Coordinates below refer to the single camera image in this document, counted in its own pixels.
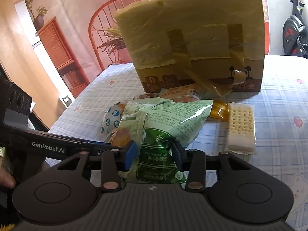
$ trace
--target pink wall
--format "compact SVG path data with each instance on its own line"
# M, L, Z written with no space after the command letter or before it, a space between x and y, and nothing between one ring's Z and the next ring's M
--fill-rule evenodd
M100 73L100 67L90 43L88 26L92 15L107 1L109 0L33 0L35 16L35 9L39 6L49 10L44 16L45 23L56 16L68 44L90 82ZM106 56L101 59L105 68L111 64Z

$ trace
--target potted plant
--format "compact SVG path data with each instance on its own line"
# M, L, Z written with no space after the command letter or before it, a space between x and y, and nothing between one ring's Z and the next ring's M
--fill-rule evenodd
M33 25L36 31L39 31L44 26L44 15L47 14L48 9L45 9L44 6L39 6L36 11L38 12L38 16L33 21Z
M104 32L109 39L97 48L102 48L109 56L117 50L119 59L122 59L124 63L130 63L131 57L126 49L120 30L118 28L108 28Z
M48 10L45 9L43 6L39 6L36 9L36 11L38 12L38 15L37 15L37 17L35 17L34 14L33 14L32 2L33 2L33 0L25 0L27 9L30 12L30 16L32 18L34 27L35 27L36 31L39 31L44 25L43 17L47 13Z

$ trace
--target human hand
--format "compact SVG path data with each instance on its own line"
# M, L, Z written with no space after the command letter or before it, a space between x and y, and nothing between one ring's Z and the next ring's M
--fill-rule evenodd
M0 169L0 185L8 187L8 188L14 188L16 184L16 181L13 176L11 176L10 173L8 173L4 167L1 167Z

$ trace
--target wooden cabinet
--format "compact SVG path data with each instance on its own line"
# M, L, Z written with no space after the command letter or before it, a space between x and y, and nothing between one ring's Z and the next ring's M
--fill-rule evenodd
M56 17L50 19L38 35L61 78L76 98L89 85L89 81L65 40Z

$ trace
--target table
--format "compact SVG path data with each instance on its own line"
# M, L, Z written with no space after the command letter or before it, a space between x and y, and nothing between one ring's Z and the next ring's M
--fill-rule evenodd
M265 56L261 92L230 93L224 102L255 106L256 151L242 159L289 185L296 195L295 211L287 219L296 230L308 229L308 60L291 56ZM123 99L143 93L132 64L111 65L67 108L51 133L100 141L107 109ZM228 124L206 121L188 148L207 155L224 150ZM47 159L50 165L58 161ZM216 182L208 171L207 186ZM100 183L100 171L91 182Z

